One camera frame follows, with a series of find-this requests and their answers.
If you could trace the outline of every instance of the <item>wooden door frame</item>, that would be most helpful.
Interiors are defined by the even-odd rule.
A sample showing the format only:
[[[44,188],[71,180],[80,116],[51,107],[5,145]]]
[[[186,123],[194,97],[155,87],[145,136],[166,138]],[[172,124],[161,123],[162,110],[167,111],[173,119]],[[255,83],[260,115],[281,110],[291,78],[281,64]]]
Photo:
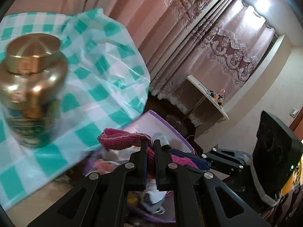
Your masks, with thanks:
[[[296,116],[296,118],[294,119],[294,121],[289,126],[290,129],[292,131],[294,131],[298,127],[298,125],[301,122],[301,120],[303,120],[303,108],[301,108],[300,112],[298,113],[298,115]]]

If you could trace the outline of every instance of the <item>small table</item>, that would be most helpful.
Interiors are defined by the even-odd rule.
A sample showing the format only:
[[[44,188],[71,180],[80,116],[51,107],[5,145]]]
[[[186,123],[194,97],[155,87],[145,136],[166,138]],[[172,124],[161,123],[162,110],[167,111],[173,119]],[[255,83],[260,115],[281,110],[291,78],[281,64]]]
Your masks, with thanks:
[[[203,122],[199,126],[199,133],[203,133],[207,131],[209,128],[211,128],[216,122],[218,122],[222,116],[225,117],[226,120],[229,120],[229,117],[227,113],[225,112],[224,108],[222,106],[219,106],[218,102],[210,96],[210,91],[198,80],[196,79],[193,75],[189,75],[187,77],[187,80],[190,81],[202,94],[203,97],[191,108],[189,111],[186,112],[184,117],[182,118],[182,121],[186,119],[196,108],[198,108],[203,101],[208,99],[219,111],[217,112],[211,119],[209,119],[206,122]]]

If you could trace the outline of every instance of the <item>ceiling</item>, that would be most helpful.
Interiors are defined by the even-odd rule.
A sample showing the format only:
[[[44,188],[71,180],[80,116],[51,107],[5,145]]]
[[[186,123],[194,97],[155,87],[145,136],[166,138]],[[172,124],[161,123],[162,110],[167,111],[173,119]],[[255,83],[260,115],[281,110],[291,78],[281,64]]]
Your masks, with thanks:
[[[265,17],[267,23],[275,28],[278,35],[286,34],[293,46],[303,46],[303,28],[294,15],[290,6],[284,0],[268,0],[270,7],[266,12],[256,8],[258,0],[244,0]]]

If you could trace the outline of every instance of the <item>light switch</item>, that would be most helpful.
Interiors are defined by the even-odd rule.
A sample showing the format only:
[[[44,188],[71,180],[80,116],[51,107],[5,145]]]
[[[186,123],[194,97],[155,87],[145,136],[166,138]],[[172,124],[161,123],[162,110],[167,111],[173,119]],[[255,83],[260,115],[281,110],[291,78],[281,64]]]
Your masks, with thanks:
[[[299,110],[294,108],[291,112],[290,112],[290,116],[292,116],[293,118],[296,117],[296,115],[298,114]]]

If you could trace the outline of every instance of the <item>bright light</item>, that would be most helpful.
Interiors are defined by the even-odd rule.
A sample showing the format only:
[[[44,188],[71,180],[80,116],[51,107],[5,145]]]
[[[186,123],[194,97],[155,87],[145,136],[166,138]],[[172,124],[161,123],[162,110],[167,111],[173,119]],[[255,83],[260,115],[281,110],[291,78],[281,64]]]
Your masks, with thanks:
[[[16,89],[17,89],[17,85],[16,84],[14,84],[14,85],[12,85],[12,86],[9,87],[9,90],[16,90]]]
[[[256,2],[256,10],[260,13],[266,13],[270,7],[269,0],[258,0]]]
[[[39,91],[39,90],[41,90],[41,88],[39,86],[36,86],[33,90],[34,91]]]

